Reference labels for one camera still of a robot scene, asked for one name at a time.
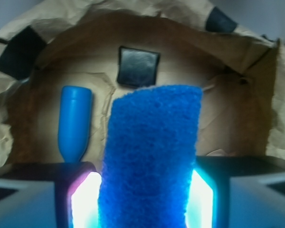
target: blue foam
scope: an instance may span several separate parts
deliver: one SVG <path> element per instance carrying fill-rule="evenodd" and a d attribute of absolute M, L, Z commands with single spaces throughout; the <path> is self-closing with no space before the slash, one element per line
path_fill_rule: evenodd
<path fill-rule="evenodd" d="M 116 99 L 99 195 L 102 228 L 185 228 L 201 89 L 170 85 Z"/>

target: black tape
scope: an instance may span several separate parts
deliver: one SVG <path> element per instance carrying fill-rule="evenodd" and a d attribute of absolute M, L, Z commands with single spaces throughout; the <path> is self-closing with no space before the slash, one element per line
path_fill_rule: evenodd
<path fill-rule="evenodd" d="M 30 27 L 14 36 L 0 56 L 0 71 L 17 80 L 28 78 L 46 42 Z"/>
<path fill-rule="evenodd" d="M 206 22 L 206 31 L 231 33 L 236 27 L 237 23 L 227 17 L 217 7 L 214 7 Z"/>
<path fill-rule="evenodd" d="M 0 38 L 0 43 L 1 44 L 8 44 L 9 42 L 5 39 Z"/>

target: paper bag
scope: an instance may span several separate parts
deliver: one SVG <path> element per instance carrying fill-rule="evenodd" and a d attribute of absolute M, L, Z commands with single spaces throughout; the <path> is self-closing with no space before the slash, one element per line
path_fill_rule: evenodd
<path fill-rule="evenodd" d="M 0 166 L 62 162 L 61 88 L 95 96 L 84 161 L 102 168 L 119 46 L 161 53 L 156 85 L 204 90 L 198 155 L 285 159 L 285 47 L 207 0 L 45 0 L 0 30 Z"/>

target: black square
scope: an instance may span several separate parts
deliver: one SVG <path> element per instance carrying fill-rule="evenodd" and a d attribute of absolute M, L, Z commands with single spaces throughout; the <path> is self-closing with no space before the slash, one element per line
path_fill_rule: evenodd
<path fill-rule="evenodd" d="M 155 85 L 159 59 L 157 52 L 120 47 L 117 82 L 131 87 Z"/>

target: white light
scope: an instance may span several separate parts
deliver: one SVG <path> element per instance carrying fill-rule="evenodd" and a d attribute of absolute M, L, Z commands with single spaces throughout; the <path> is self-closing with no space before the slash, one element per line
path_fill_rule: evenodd
<path fill-rule="evenodd" d="M 71 197 L 74 228 L 99 228 L 98 196 L 101 176 L 91 172 Z"/>
<path fill-rule="evenodd" d="M 186 212 L 188 228 L 212 228 L 213 190 L 195 170 Z"/>

